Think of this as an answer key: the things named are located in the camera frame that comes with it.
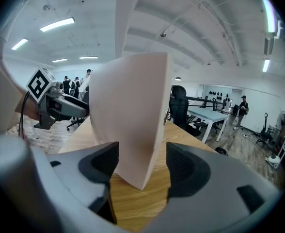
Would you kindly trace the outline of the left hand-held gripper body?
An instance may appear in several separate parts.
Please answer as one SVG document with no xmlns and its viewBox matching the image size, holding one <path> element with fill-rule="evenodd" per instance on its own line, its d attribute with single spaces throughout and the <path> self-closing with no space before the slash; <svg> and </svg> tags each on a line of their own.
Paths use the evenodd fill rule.
<svg viewBox="0 0 285 233">
<path fill-rule="evenodd" d="M 37 104 L 39 122 L 35 128 L 49 130 L 55 122 L 69 120 L 69 116 L 61 115 L 63 83 L 58 82 L 48 69 L 39 67 L 26 88 Z"/>
</svg>

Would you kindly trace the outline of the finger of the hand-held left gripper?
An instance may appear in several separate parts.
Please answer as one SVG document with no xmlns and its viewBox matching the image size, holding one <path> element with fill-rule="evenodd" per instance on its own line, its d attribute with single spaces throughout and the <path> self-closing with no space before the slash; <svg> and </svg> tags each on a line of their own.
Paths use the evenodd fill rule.
<svg viewBox="0 0 285 233">
<path fill-rule="evenodd" d="M 59 95 L 59 121 L 89 115 L 89 104 L 67 94 Z"/>
</svg>

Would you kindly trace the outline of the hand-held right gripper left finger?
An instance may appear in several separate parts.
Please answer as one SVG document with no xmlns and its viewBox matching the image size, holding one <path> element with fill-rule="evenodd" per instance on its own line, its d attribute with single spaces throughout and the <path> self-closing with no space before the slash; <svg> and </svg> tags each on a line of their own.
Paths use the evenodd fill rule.
<svg viewBox="0 0 285 233">
<path fill-rule="evenodd" d="M 110 178 L 119 143 L 48 155 L 32 149 L 44 191 L 56 210 L 61 233 L 120 233 L 112 208 Z"/>
</svg>

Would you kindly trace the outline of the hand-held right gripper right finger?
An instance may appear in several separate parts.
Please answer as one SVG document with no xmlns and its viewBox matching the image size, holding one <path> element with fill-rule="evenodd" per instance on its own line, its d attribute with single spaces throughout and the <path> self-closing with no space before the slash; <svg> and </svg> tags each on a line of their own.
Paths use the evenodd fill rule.
<svg viewBox="0 0 285 233">
<path fill-rule="evenodd" d="M 167 142 L 167 203 L 144 233 L 250 233 L 279 190 L 240 160 Z"/>
</svg>

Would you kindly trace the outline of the white notebook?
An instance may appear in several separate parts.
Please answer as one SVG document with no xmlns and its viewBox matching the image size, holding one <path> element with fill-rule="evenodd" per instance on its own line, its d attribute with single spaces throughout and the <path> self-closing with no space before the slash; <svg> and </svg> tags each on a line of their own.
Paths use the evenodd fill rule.
<svg viewBox="0 0 285 233">
<path fill-rule="evenodd" d="M 119 142 L 116 173 L 133 187 L 148 183 L 163 139 L 173 61 L 166 52 L 121 57 L 94 70 L 90 121 L 98 143 Z"/>
</svg>

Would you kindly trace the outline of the person's left forearm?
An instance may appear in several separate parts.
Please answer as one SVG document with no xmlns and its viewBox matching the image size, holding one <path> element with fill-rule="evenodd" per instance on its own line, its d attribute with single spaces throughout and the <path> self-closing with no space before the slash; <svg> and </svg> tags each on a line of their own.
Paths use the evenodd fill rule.
<svg viewBox="0 0 285 233">
<path fill-rule="evenodd" d="M 37 105 L 32 98 L 27 98 L 23 88 L 8 72 L 5 62 L 0 59 L 0 133 L 9 129 L 15 113 L 23 113 L 31 119 L 38 120 Z"/>
</svg>

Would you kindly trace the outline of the wooden desk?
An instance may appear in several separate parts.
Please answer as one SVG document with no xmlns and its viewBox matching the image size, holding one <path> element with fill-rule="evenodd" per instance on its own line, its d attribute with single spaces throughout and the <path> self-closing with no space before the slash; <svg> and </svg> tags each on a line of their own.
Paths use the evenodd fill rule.
<svg viewBox="0 0 285 233">
<path fill-rule="evenodd" d="M 143 190 L 129 185 L 116 173 L 112 175 L 111 198 L 119 227 L 131 232 L 139 232 L 166 205 L 167 191 L 170 187 L 170 174 L 166 166 L 167 142 L 214 151 L 208 145 L 168 121 L 164 128 L 163 140 L 156 154 L 152 174 Z"/>
</svg>

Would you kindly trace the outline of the black office chair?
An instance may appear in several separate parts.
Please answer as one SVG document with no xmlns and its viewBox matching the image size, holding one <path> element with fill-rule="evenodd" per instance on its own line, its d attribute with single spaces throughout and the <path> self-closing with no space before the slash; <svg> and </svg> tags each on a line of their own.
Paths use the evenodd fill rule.
<svg viewBox="0 0 285 233">
<path fill-rule="evenodd" d="M 199 136 L 201 132 L 198 128 L 205 126 L 199 122 L 196 116 L 187 116 L 189 101 L 186 98 L 186 90 L 179 85 L 173 85 L 169 100 L 169 110 L 173 123 L 185 130 L 192 136 Z"/>
<path fill-rule="evenodd" d="M 85 93 L 83 94 L 82 101 L 89 104 L 89 87 L 88 86 L 85 89 Z M 66 127 L 66 130 L 69 131 L 69 128 L 76 124 L 79 126 L 80 124 L 84 122 L 84 120 L 85 118 L 76 118 L 75 120 L 72 120 L 71 121 L 72 123 Z"/>
</svg>

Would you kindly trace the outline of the black bag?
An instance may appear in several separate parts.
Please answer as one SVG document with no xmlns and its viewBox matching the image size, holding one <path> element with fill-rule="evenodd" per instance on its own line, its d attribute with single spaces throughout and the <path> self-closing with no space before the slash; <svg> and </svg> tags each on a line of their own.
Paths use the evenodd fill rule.
<svg viewBox="0 0 285 233">
<path fill-rule="evenodd" d="M 225 149 L 223 149 L 222 147 L 215 147 L 214 151 L 216 151 L 219 154 L 229 156 L 228 152 Z"/>
</svg>

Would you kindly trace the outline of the white floor appliance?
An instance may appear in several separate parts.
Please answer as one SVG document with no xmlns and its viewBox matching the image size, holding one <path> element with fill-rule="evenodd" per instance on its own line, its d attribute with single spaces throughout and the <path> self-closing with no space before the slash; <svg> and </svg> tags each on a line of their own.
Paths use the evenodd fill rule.
<svg viewBox="0 0 285 233">
<path fill-rule="evenodd" d="M 266 157 L 265 160 L 274 169 L 277 169 L 281 162 L 281 158 L 278 155 L 271 155 Z"/>
</svg>

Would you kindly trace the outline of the white table light blue top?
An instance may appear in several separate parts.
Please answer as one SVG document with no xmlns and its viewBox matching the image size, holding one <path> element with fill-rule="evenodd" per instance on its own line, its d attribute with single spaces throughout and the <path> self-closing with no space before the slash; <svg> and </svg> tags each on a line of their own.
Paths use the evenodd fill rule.
<svg viewBox="0 0 285 233">
<path fill-rule="evenodd" d="M 206 129 L 205 134 L 204 134 L 203 139 L 202 139 L 203 143 L 206 142 L 206 140 L 209 136 L 210 130 L 212 128 L 212 125 L 214 123 L 218 123 L 220 121 L 223 121 L 221 131 L 219 132 L 216 141 L 220 140 L 221 135 L 224 131 L 224 128 L 225 128 L 227 120 L 228 120 L 228 115 L 221 114 L 220 112 L 209 110 L 207 108 L 199 108 L 199 107 L 194 107 L 193 109 L 188 109 L 188 112 L 190 114 L 192 114 L 193 116 L 200 118 L 202 122 L 207 123 L 207 129 Z"/>
</svg>

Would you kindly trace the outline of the black metal railing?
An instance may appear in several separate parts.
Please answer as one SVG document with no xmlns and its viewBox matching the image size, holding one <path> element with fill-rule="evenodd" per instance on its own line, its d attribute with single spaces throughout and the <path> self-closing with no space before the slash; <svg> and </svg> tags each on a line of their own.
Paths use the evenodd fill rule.
<svg viewBox="0 0 285 233">
<path fill-rule="evenodd" d="M 215 98 L 208 99 L 208 96 L 204 99 L 186 96 L 186 99 L 191 107 L 212 108 L 213 111 L 223 111 L 227 105 L 226 100 L 219 102 Z"/>
</svg>

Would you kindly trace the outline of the black standing fan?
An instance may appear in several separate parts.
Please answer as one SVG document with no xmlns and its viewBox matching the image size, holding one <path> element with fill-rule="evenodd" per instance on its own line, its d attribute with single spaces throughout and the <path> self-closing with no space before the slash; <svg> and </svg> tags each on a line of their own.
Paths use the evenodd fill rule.
<svg viewBox="0 0 285 233">
<path fill-rule="evenodd" d="M 285 126 L 285 111 L 281 111 L 277 117 L 276 126 L 279 131 Z"/>
</svg>

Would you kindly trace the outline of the ceiling air vent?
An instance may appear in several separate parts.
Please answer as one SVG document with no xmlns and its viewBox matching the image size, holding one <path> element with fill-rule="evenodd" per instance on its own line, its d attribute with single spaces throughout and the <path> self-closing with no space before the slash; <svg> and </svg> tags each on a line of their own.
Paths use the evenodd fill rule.
<svg viewBox="0 0 285 233">
<path fill-rule="evenodd" d="M 274 36 L 264 37 L 264 54 L 271 55 L 274 44 Z"/>
</svg>

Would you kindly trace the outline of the row of black wall objects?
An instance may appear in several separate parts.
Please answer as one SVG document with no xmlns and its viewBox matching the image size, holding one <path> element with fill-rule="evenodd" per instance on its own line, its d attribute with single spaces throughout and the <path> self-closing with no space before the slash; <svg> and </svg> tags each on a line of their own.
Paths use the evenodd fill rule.
<svg viewBox="0 0 285 233">
<path fill-rule="evenodd" d="M 208 94 L 211 96 L 212 99 L 216 100 L 216 101 L 220 101 L 220 102 L 228 102 L 230 101 L 230 97 L 229 94 L 225 94 L 222 92 L 217 92 L 217 91 L 213 91 L 210 90 L 208 92 Z"/>
</svg>

